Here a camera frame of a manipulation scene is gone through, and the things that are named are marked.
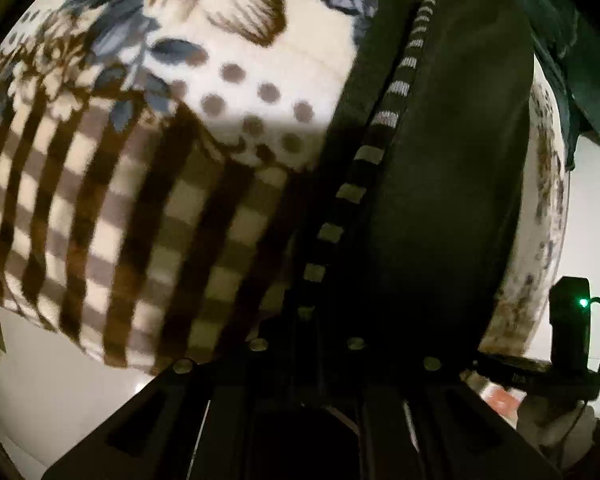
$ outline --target wire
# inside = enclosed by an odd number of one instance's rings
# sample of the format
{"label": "wire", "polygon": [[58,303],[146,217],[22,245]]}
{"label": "wire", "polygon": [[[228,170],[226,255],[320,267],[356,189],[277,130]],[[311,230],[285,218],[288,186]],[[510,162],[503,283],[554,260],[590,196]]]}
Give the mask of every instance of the wire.
{"label": "wire", "polygon": [[[593,303],[597,303],[600,305],[600,298],[598,298],[598,297],[591,298],[591,301],[589,301],[589,304],[591,305]],[[598,373],[600,373],[600,363],[598,364]],[[578,413],[578,416],[574,419],[573,424],[571,424],[570,428],[567,430],[567,433],[564,434],[564,437],[562,437],[560,442],[558,443],[558,449],[560,450],[560,457],[558,460],[558,464],[560,464],[562,462],[562,456],[564,454],[564,444],[565,444],[565,442],[567,442],[567,439],[568,439],[569,435],[571,434],[571,431],[573,431],[573,428],[575,428],[576,425],[578,424],[578,422],[580,421],[580,418],[584,414],[584,410],[587,409],[587,406],[588,406],[588,404],[586,402],[584,402],[582,405],[582,409],[580,410],[580,413]]]}

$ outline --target floral blanket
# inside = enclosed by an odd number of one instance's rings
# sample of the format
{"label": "floral blanket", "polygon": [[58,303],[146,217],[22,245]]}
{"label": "floral blanket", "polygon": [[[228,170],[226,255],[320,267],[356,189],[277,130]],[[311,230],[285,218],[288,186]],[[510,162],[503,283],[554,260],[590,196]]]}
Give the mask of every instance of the floral blanket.
{"label": "floral blanket", "polygon": [[[36,0],[0,48],[0,306],[109,365],[211,359],[276,313],[380,0]],[[523,351],[563,230],[536,63],[516,242],[487,351]]]}

